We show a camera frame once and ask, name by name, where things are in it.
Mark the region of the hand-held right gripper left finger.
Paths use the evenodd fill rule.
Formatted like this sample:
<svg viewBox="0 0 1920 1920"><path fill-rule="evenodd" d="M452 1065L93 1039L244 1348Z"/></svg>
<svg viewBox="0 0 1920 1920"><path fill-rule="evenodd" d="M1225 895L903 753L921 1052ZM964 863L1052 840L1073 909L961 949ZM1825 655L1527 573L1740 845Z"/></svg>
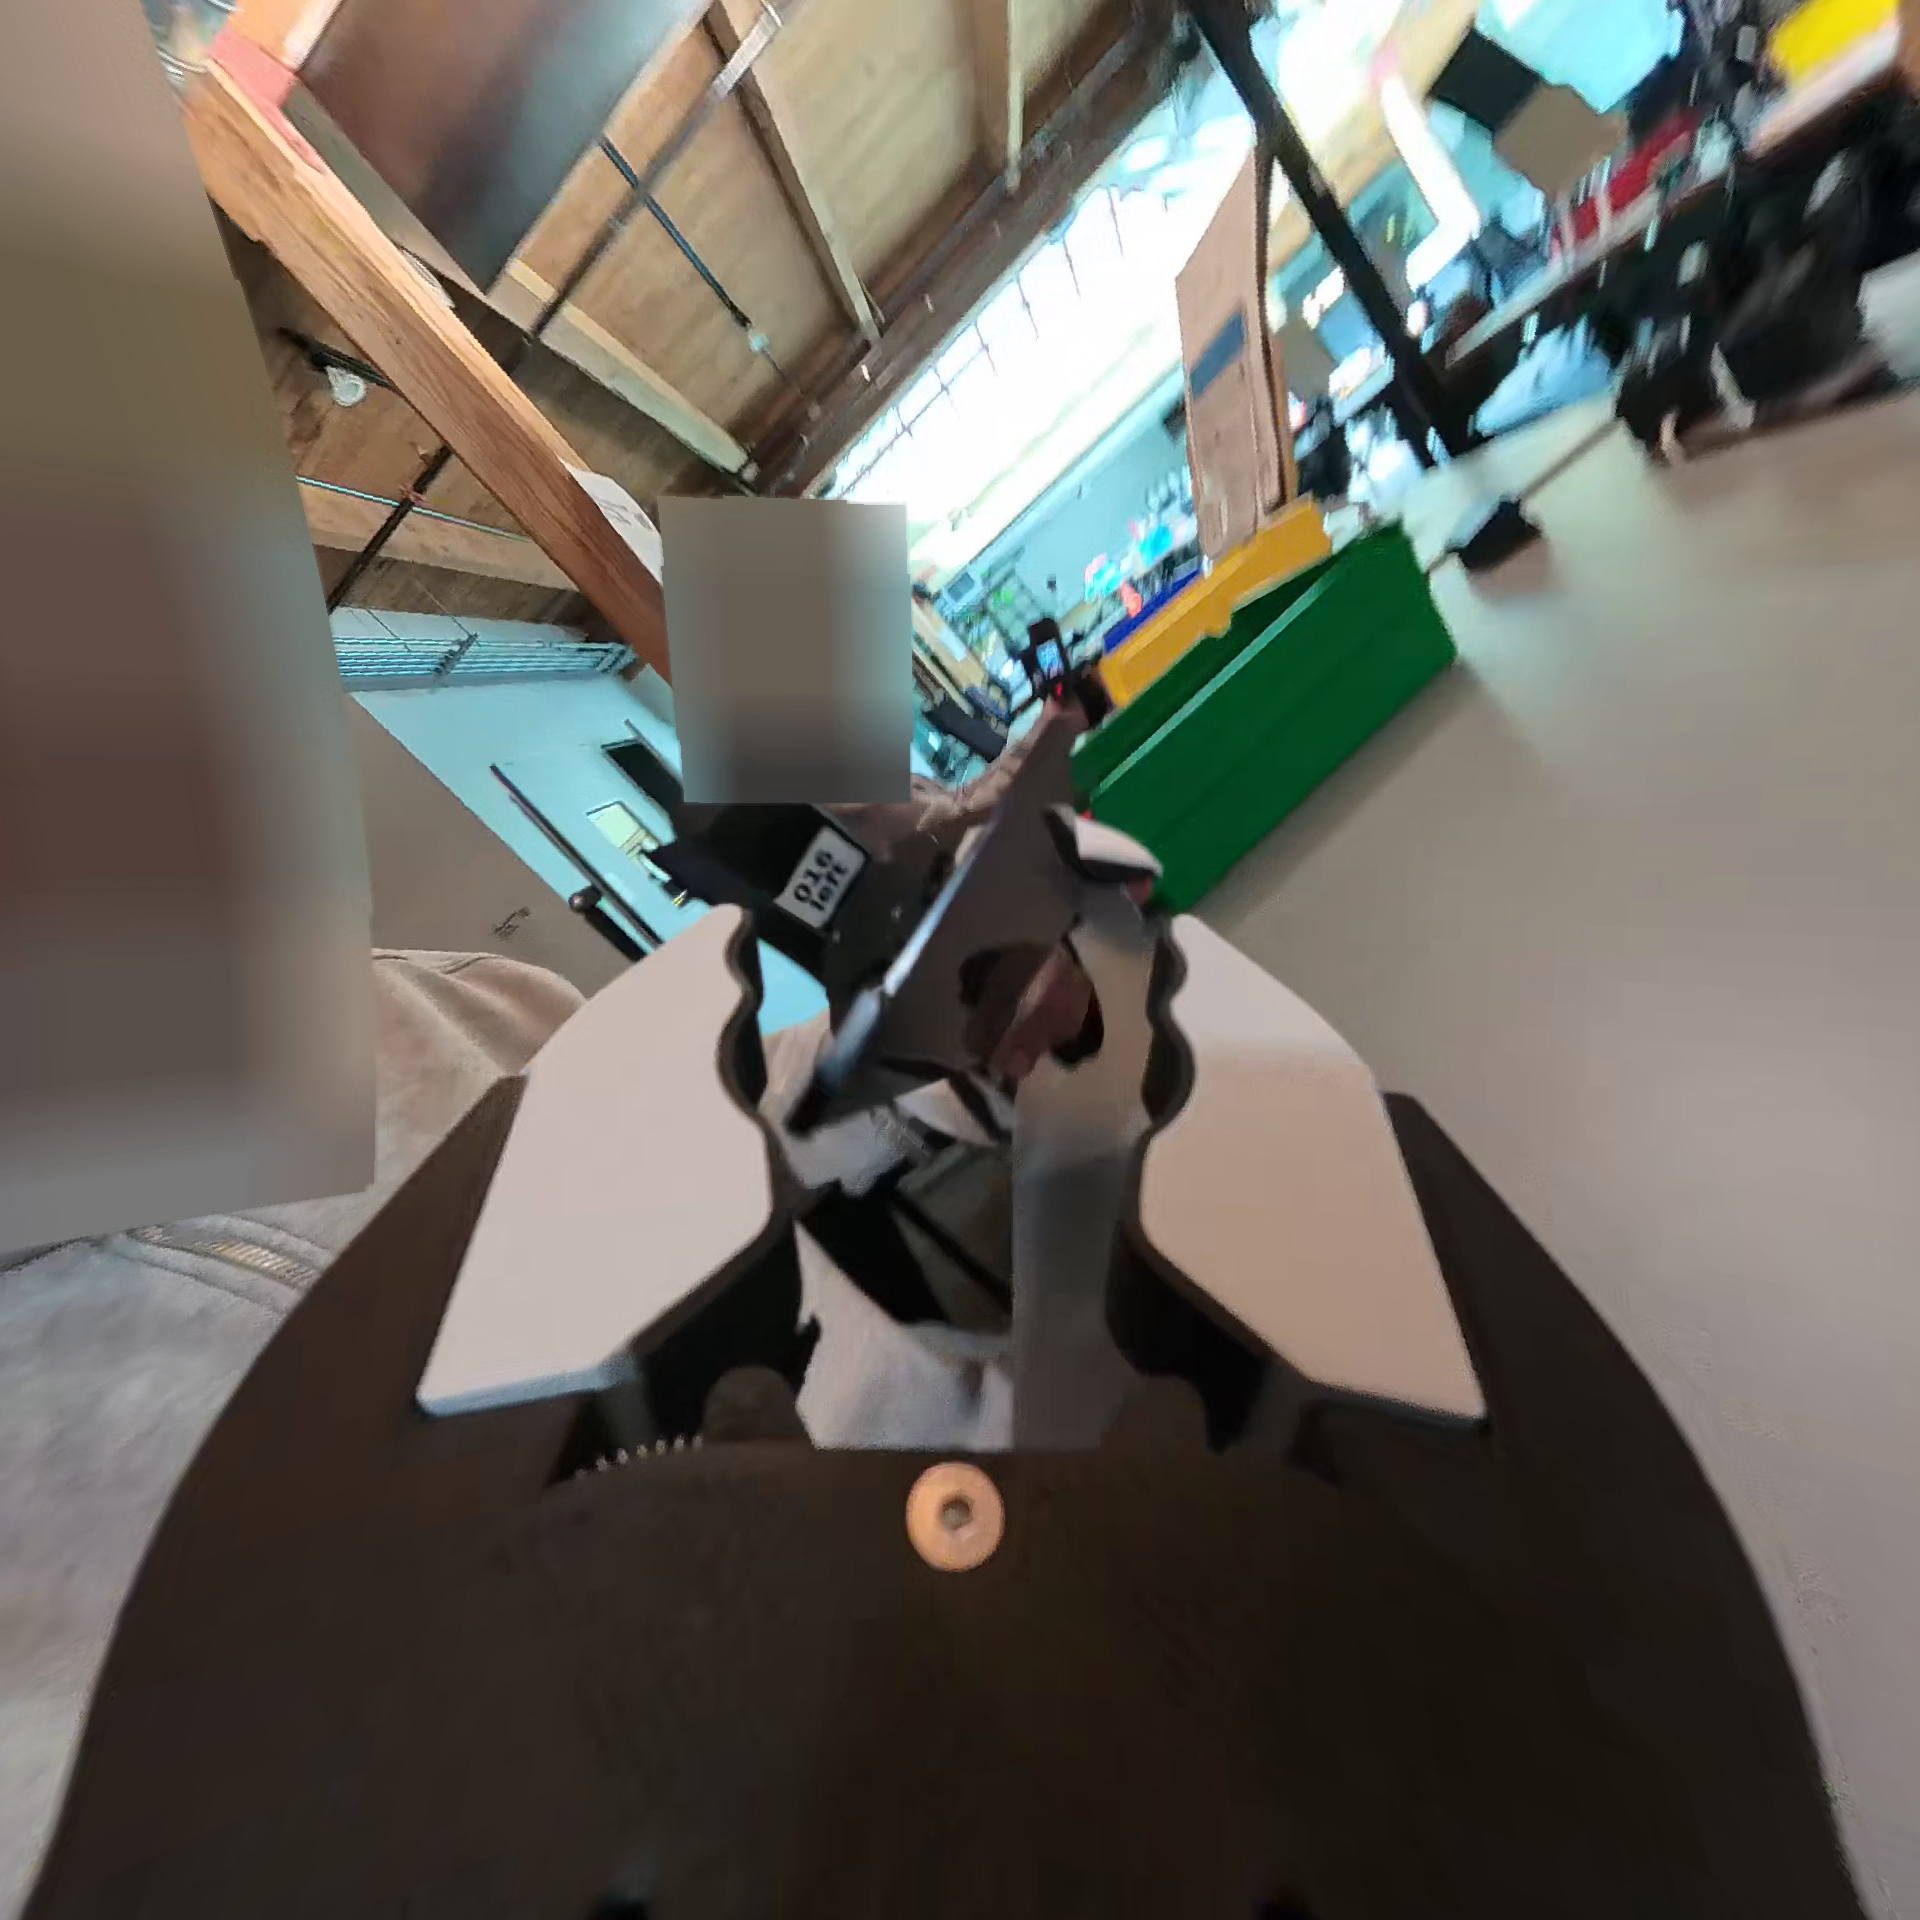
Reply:
<svg viewBox="0 0 1920 1920"><path fill-rule="evenodd" d="M749 916L707 909L545 1043L415 1400L584 1398L616 1444L689 1444L725 1375L799 1379L795 1185L761 1115Z"/></svg>

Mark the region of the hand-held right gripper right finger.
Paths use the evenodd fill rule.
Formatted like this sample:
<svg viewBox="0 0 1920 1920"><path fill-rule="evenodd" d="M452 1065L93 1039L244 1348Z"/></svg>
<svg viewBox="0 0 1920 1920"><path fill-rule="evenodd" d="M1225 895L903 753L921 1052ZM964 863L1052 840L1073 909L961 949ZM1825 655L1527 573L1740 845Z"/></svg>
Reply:
<svg viewBox="0 0 1920 1920"><path fill-rule="evenodd" d="M1195 916L1169 924L1190 1083L1148 1137L1149 1255L1310 1385L1437 1419L1481 1381L1383 1092L1328 1019Z"/></svg>

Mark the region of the person's left hand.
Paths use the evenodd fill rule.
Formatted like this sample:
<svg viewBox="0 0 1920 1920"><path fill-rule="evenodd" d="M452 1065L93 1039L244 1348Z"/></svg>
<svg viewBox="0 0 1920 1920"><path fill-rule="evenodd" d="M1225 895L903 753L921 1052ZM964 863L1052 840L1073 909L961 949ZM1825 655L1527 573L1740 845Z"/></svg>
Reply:
<svg viewBox="0 0 1920 1920"><path fill-rule="evenodd" d="M1092 980L1068 942L975 956L961 968L961 1003L969 1063L1004 1088L1044 1057L1068 1065L1099 1043Z"/></svg>

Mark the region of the black framed board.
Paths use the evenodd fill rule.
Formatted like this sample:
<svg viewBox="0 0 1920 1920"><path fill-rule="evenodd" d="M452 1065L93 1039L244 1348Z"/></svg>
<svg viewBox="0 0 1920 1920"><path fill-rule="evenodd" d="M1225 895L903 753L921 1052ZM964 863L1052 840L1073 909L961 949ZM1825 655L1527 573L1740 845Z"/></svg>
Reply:
<svg viewBox="0 0 1920 1920"><path fill-rule="evenodd" d="M566 862L573 883L566 886L566 908L572 913L589 926L614 953L638 964L641 957L656 953L665 940L663 935L619 894L608 878L579 849L559 828L535 805L526 790L507 774L500 764L491 764L488 772L517 814Z"/></svg>

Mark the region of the green plastic bin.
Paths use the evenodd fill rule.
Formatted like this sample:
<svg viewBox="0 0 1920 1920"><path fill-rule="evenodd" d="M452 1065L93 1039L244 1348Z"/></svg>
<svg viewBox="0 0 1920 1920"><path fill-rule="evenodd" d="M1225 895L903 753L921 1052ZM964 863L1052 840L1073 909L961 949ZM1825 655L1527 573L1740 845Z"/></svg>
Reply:
<svg viewBox="0 0 1920 1920"><path fill-rule="evenodd" d="M1197 908L1456 661L1399 521L1275 582L1072 747L1072 790Z"/></svg>

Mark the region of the yellow plastic bin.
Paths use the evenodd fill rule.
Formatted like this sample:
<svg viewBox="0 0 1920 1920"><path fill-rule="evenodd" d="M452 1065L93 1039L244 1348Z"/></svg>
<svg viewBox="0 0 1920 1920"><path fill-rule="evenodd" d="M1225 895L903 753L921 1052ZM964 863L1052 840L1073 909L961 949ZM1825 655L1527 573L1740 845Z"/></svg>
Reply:
<svg viewBox="0 0 1920 1920"><path fill-rule="evenodd" d="M1260 533L1143 615L1104 655L1099 676L1116 708L1132 704L1193 645L1232 624L1232 615L1263 592L1310 571L1332 550L1328 521L1313 495L1288 503Z"/></svg>

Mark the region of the cardboard box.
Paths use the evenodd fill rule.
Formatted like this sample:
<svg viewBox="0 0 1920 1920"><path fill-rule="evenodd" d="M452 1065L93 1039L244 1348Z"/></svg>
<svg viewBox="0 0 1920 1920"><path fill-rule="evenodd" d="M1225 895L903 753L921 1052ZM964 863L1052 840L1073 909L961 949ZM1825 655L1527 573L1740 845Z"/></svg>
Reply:
<svg viewBox="0 0 1920 1920"><path fill-rule="evenodd" d="M1209 565L1260 534L1301 491L1265 315L1272 171L1256 141L1174 279L1190 503Z"/></svg>

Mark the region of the person's grey hoodie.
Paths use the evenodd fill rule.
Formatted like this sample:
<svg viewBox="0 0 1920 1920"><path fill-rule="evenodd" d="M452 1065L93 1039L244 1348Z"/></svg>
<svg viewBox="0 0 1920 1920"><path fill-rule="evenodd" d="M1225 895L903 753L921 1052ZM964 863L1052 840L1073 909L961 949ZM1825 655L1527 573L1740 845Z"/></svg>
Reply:
<svg viewBox="0 0 1920 1920"><path fill-rule="evenodd" d="M113 1616L200 1438L393 1189L584 1003L481 950L374 950L373 987L371 1183L5 1259L5 1916L24 1903Z"/></svg>

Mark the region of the black charging dock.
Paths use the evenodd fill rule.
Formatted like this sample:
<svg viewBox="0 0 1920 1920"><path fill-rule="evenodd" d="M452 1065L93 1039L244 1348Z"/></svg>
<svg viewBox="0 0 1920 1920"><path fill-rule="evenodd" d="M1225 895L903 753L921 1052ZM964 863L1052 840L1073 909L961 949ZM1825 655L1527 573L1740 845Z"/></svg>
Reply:
<svg viewBox="0 0 1920 1920"><path fill-rule="evenodd" d="M1687 433L1721 414L1718 302L1694 293L1643 312L1628 341L1616 381L1616 419L1641 451L1679 460Z"/></svg>
<svg viewBox="0 0 1920 1920"><path fill-rule="evenodd" d="M1741 400L1783 401L1857 359L1872 229L1873 190L1855 148L1749 209L1717 337Z"/></svg>

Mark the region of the black steel post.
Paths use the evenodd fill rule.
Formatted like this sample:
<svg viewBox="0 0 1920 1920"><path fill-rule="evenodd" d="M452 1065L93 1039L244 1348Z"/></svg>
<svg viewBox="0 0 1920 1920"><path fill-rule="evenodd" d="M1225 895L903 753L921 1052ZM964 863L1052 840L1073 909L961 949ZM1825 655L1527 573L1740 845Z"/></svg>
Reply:
<svg viewBox="0 0 1920 1920"><path fill-rule="evenodd" d="M1272 79L1263 72L1248 5L1188 3L1184 11L1248 112L1260 153L1280 167L1310 229L1326 244L1349 293L1384 347L1388 400L1417 462L1433 465L1433 446L1440 446L1449 460L1475 451L1481 436L1472 430L1472 419L1430 356L1407 333L1401 305L1292 120Z"/></svg>

